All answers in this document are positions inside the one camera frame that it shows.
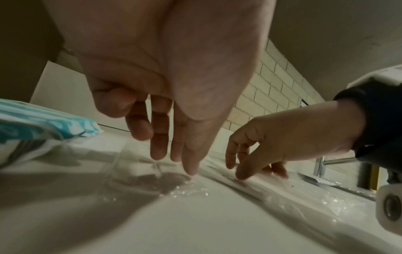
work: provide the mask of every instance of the ceiling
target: ceiling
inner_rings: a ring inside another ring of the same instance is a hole
[[[270,38],[331,100],[348,83],[402,64],[402,1],[278,0]]]

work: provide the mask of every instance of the sleeve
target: sleeve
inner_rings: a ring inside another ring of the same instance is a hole
[[[366,113],[366,128],[352,148],[356,158],[402,173],[402,85],[371,79],[334,98],[341,99],[356,101]]]

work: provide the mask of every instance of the tile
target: tile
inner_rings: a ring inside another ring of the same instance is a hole
[[[314,100],[317,103],[323,103],[325,100],[321,97],[321,95],[316,91],[314,95]]]
[[[259,90],[257,90],[255,94],[254,101],[270,112],[276,112],[276,109],[278,108],[278,104],[275,101]]]
[[[282,107],[288,108],[289,99],[286,98],[283,94],[281,94],[281,92],[279,92],[277,89],[272,88],[271,91],[269,92],[269,97],[272,98],[274,101],[276,101]]]
[[[278,90],[282,89],[282,80],[278,78],[270,69],[263,65],[261,69],[261,77]]]
[[[249,121],[250,116],[237,108],[232,108],[227,119],[233,123],[245,125]]]
[[[258,61],[257,63],[257,68],[255,69],[255,72],[260,74],[261,73],[261,67],[263,66],[263,63],[261,61]]]
[[[244,89],[244,91],[242,92],[242,94],[244,96],[246,96],[247,98],[250,98],[253,100],[256,91],[257,91],[257,89],[254,86],[252,86],[251,84],[248,84],[246,86],[246,88]]]
[[[297,83],[296,81],[293,82],[293,86],[292,89],[295,93],[297,93],[297,95],[299,95],[302,99],[306,99],[307,98],[307,92],[302,88],[302,86]]]
[[[315,89],[314,89],[314,87],[312,87],[312,86],[310,85],[310,83],[308,83],[308,81],[307,81],[305,78],[303,78],[303,82],[302,82],[302,84],[301,84],[301,87],[302,87],[312,98],[314,98],[314,96],[315,96]]]
[[[286,69],[286,66],[288,65],[288,60],[285,58],[284,55],[282,55],[281,52],[279,52],[279,50],[275,47],[271,40],[268,41],[266,51],[272,56],[272,58],[275,59],[275,61],[277,61],[280,66],[282,66],[282,68]]]
[[[230,130],[234,132],[234,131],[237,131],[240,127],[241,127],[240,125],[232,123],[230,125]]]
[[[294,109],[294,108],[298,108],[298,107],[300,107],[300,106],[294,104],[293,102],[289,102],[288,109]]]
[[[222,128],[229,130],[230,129],[230,122],[225,121],[222,125]]]
[[[269,90],[271,86],[257,73],[254,73],[253,77],[250,80],[250,84],[254,85],[256,88],[263,91],[265,94],[269,94]]]
[[[293,92],[291,88],[289,88],[287,85],[284,85],[282,87],[282,94],[286,96],[290,101],[297,103],[299,101],[299,96]]]
[[[317,104],[317,102],[310,95],[307,95],[306,102],[308,105]]]
[[[284,107],[282,107],[281,105],[278,105],[278,109],[276,110],[276,112],[281,112],[281,111],[285,111],[286,109]]]
[[[261,116],[265,113],[265,109],[263,107],[248,99],[244,95],[239,97],[236,102],[236,107],[252,116]]]
[[[275,70],[276,61],[265,51],[262,52],[260,57],[261,62],[265,64],[270,70]]]
[[[286,67],[286,72],[299,84],[303,82],[303,76],[296,70],[296,68],[289,62]]]
[[[290,88],[293,86],[293,78],[280,66],[276,65],[275,74]]]

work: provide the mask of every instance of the white countertop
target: white countertop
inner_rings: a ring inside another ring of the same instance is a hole
[[[208,196],[104,201],[102,169],[131,137],[103,129],[73,150],[0,173],[0,253],[398,253],[402,238],[376,221],[366,231],[327,221],[336,233],[321,236],[202,176]]]

